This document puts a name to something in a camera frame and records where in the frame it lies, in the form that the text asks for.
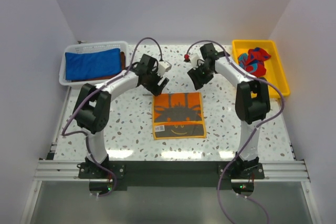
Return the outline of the orange cloth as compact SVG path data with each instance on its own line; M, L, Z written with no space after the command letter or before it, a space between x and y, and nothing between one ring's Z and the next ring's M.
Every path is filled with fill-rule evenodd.
M164 93L154 97L152 131L155 140L205 138L201 93Z

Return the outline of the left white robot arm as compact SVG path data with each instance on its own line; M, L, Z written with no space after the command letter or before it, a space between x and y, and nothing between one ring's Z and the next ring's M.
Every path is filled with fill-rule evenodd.
M78 164L80 179L113 178L115 171L109 162L104 143L104 128L109 122L111 102L125 92L143 86L154 96L162 93L169 79L165 73L172 65L164 60L143 55L140 61L105 82L82 86L73 111L73 119L85 135L87 156Z

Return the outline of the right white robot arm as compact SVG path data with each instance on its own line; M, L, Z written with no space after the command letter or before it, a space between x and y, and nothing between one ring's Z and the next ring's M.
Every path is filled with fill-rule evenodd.
M236 88L235 112L241 121L240 143L233 160L222 173L229 178L246 178L258 168L259 123L270 111L267 84L256 80L237 65L226 50L217 51L213 43L200 48L201 55L187 52L184 61L192 68L187 72L195 90L209 83L215 74L223 76Z

